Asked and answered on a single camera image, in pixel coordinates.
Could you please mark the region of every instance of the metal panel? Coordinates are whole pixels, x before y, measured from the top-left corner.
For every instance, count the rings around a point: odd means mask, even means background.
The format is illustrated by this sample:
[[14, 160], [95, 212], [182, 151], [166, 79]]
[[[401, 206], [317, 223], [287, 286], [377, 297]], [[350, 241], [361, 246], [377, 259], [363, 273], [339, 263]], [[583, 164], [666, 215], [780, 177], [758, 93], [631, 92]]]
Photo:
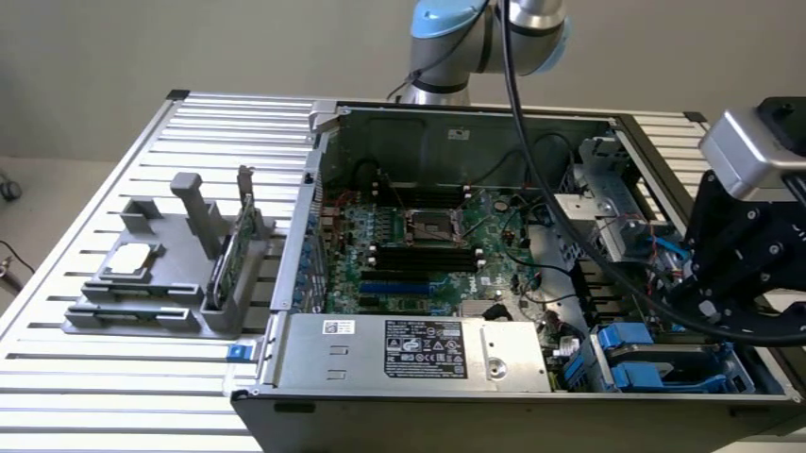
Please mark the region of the metal panel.
[[[259, 451], [223, 396], [234, 379], [255, 372], [254, 364], [224, 362], [228, 342], [71, 336], [59, 324], [123, 229], [115, 213], [128, 197], [159, 196], [160, 210], [184, 212], [168, 191], [182, 168], [202, 175], [204, 195], [218, 198], [224, 215], [235, 215], [235, 170], [246, 164], [257, 167], [258, 207], [279, 218], [249, 333], [239, 339], [257, 341], [311, 151], [311, 104], [192, 92], [184, 101], [162, 106], [0, 318], [0, 451]], [[629, 113], [684, 183], [696, 184], [706, 168], [697, 149], [702, 126], [680, 113]]]

